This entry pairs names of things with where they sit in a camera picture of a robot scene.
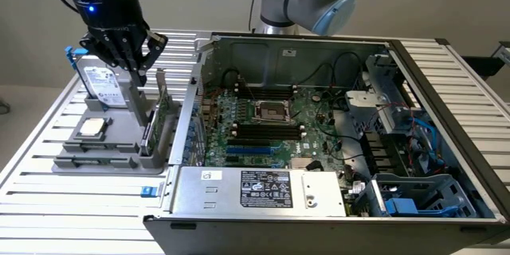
green circuit board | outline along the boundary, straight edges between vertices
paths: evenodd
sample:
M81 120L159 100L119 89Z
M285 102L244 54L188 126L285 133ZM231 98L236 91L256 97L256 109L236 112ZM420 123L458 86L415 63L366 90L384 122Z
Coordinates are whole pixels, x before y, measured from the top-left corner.
M323 102L312 101L312 96L320 97L321 93L313 89L303 88L297 90L289 100L252 100L237 99L231 90L209 89L204 93L201 108L207 130L207 149L204 166L209 167L264 167L264 168L303 168L297 163L317 160L325 171L339 171L343 169L340 152L335 152L333 146L337 138L324 134L319 128L316 114L323 115L325 120L320 125L321 130L329 134L336 134L333 125L327 125L328 105ZM287 104L288 119L285 122L263 120L256 118L256 102L265 105ZM304 126L305 136L300 140L271 140L271 155L239 155L236 162L228 162L227 141L233 139L231 128L232 123L239 124L271 124L271 125L301 125Z

blue pcie slot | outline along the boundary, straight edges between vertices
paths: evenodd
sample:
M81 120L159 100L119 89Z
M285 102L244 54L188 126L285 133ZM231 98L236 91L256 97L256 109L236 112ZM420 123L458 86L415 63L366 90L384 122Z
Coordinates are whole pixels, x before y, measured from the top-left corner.
M233 155L271 155L271 148L227 148L227 154Z

slotted metal table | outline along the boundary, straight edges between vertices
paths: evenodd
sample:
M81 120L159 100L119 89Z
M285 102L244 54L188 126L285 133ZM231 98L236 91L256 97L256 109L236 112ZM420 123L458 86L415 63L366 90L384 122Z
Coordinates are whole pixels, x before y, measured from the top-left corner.
M175 100L181 101L197 56L195 41L209 32L160 30L168 38L153 68L164 68ZM510 190L510 113L448 45L399 39L442 100ZM156 92L155 70L147 93ZM156 176L56 175L52 159L85 110L85 90L74 76L0 174L0 254L163 254L140 216L160 198L141 198ZM456 254L508 254L510 240Z

warning label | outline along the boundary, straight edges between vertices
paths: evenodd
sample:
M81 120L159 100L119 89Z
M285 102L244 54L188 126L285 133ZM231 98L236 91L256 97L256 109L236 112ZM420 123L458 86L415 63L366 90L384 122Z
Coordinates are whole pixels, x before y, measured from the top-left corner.
M115 73L105 67L85 67L84 71L99 101L105 105L123 105L124 97Z
M241 171L240 205L292 208L288 171Z

motherboard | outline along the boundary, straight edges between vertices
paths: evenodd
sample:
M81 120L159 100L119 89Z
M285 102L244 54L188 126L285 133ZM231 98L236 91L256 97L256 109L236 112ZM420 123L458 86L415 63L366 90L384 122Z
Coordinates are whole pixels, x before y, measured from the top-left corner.
M342 170L332 99L313 88L205 89L204 166Z

